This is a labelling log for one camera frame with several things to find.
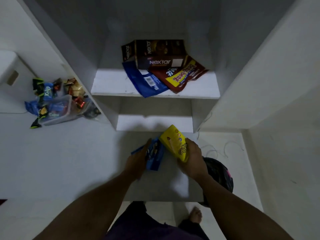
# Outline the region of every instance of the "nextar box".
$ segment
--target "nextar box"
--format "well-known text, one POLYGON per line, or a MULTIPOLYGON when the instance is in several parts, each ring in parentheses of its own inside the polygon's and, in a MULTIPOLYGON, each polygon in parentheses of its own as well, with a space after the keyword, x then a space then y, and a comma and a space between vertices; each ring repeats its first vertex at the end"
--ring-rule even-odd
POLYGON ((138 69, 183 67, 188 56, 183 40, 134 40, 121 48, 123 62, 135 60, 138 69))

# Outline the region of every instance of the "yellow wrapper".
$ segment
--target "yellow wrapper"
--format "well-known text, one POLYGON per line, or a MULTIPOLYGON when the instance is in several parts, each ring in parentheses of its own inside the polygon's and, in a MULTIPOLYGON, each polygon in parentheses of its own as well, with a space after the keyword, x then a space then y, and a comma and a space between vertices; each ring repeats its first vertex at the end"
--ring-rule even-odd
POLYGON ((188 160, 189 153, 187 151, 186 138, 174 125, 171 125, 165 132, 163 132, 159 137, 159 140, 182 162, 186 162, 188 160))

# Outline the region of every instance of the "hand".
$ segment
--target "hand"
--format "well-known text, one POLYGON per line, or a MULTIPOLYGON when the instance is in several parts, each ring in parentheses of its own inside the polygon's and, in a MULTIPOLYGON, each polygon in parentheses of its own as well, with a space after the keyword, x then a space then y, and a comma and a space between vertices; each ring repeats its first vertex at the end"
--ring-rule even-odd
POLYGON ((126 173, 132 177, 133 181, 141 178, 144 170, 146 169, 147 161, 145 160, 145 157, 150 144, 151 139, 147 141, 140 151, 131 155, 127 159, 123 173, 126 173))
POLYGON ((200 177, 209 175, 207 165, 202 158, 199 146, 189 138, 186 138, 186 143, 188 145, 189 158, 187 162, 182 162, 178 159, 178 165, 183 173, 197 181, 200 177))

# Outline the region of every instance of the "bare foot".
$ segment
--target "bare foot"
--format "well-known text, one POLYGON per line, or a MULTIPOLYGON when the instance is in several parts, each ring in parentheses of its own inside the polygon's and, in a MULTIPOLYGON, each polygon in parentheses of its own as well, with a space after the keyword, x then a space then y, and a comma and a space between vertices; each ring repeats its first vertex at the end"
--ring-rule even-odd
POLYGON ((202 213, 201 213, 201 210, 199 210, 198 207, 194 207, 192 209, 192 211, 190 212, 190 215, 189 215, 189 220, 191 222, 194 222, 194 223, 199 223, 201 222, 202 220, 202 213))

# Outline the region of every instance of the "forearm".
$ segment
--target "forearm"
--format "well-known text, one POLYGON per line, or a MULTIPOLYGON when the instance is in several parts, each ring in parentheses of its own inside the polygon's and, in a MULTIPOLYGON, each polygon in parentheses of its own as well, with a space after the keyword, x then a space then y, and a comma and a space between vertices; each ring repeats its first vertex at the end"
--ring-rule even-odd
POLYGON ((271 218, 226 190, 210 175, 199 177, 196 181, 202 187, 210 209, 228 240, 292 240, 271 218))
POLYGON ((66 207, 36 238, 100 239, 107 232, 133 182, 123 172, 66 207))

